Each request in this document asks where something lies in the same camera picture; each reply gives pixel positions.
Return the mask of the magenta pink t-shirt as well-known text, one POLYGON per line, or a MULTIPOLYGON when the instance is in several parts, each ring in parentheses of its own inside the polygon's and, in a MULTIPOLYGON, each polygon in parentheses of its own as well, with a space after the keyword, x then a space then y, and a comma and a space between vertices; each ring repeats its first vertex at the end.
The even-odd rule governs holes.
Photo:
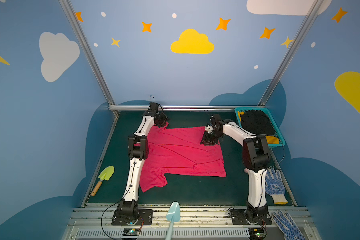
POLYGON ((220 145, 202 145, 204 132, 204 127, 153 126, 148 134, 149 156, 141 172, 142 191, 167 185, 165 174, 225 178, 222 149, 220 145))

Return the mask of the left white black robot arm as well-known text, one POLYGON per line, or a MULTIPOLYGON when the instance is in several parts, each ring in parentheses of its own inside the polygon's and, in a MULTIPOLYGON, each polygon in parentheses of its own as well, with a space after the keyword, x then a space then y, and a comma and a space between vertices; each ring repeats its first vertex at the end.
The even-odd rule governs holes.
POLYGON ((168 117, 158 103, 150 103, 143 113, 138 129, 128 136, 128 157, 130 161, 126 190, 117 207, 116 217, 121 224, 133 225, 139 219, 139 185, 145 160, 149 156, 148 134, 153 126, 162 127, 168 117))

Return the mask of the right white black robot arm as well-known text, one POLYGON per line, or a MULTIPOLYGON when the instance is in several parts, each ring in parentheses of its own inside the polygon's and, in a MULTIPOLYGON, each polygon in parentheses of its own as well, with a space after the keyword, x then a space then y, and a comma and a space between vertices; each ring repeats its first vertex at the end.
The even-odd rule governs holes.
POLYGON ((271 162, 271 153, 265 135, 250 133, 230 119, 222 120, 219 114, 210 116, 201 144, 216 145, 219 138, 229 136, 242 145, 243 164, 248 170, 249 195, 247 198, 246 220, 250 224, 271 224, 271 216, 266 200, 266 173, 271 162))

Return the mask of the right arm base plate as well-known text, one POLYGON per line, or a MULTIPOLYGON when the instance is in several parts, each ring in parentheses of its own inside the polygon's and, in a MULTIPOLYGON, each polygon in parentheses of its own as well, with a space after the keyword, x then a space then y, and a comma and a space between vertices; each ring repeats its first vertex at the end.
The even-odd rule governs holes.
POLYGON ((234 225, 271 225, 270 215, 255 210, 229 208, 228 214, 234 225))

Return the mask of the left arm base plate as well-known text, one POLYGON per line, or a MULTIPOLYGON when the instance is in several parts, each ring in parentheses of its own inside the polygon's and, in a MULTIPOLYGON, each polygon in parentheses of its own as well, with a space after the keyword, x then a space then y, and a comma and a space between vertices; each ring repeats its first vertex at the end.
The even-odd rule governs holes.
POLYGON ((137 226, 147 225, 150 226, 153 220, 153 210, 137 210, 130 213, 121 213, 116 210, 112 217, 112 226, 137 226))

